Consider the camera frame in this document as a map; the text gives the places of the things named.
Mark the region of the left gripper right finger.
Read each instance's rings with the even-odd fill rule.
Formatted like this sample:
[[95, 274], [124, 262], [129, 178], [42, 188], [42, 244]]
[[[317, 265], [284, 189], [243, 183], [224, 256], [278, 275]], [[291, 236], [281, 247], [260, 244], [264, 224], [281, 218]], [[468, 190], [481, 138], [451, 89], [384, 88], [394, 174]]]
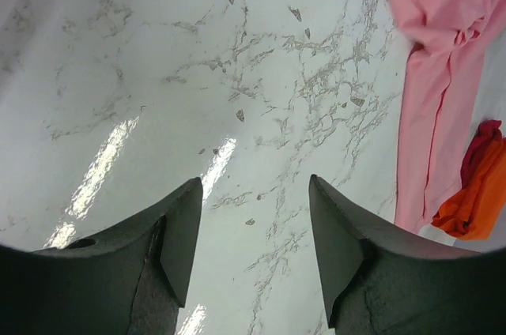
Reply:
[[328, 326], [337, 334], [502, 334], [505, 251], [405, 231], [313, 175], [309, 206]]

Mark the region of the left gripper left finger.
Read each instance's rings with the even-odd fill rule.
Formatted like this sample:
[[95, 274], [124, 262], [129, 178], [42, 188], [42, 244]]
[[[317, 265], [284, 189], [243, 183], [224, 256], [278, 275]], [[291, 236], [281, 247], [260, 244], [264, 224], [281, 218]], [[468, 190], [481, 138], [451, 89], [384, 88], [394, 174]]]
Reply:
[[61, 249], [1, 249], [4, 334], [173, 334], [202, 213], [190, 179], [149, 208]]

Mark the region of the pink t shirt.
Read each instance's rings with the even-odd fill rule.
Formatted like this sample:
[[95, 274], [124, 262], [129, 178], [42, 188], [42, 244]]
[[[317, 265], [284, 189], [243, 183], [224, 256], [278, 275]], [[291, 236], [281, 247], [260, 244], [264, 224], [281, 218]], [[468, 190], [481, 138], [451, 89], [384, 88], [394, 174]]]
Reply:
[[460, 190], [487, 47], [505, 28], [505, 0], [389, 0], [412, 42], [398, 132], [395, 223], [418, 232]]

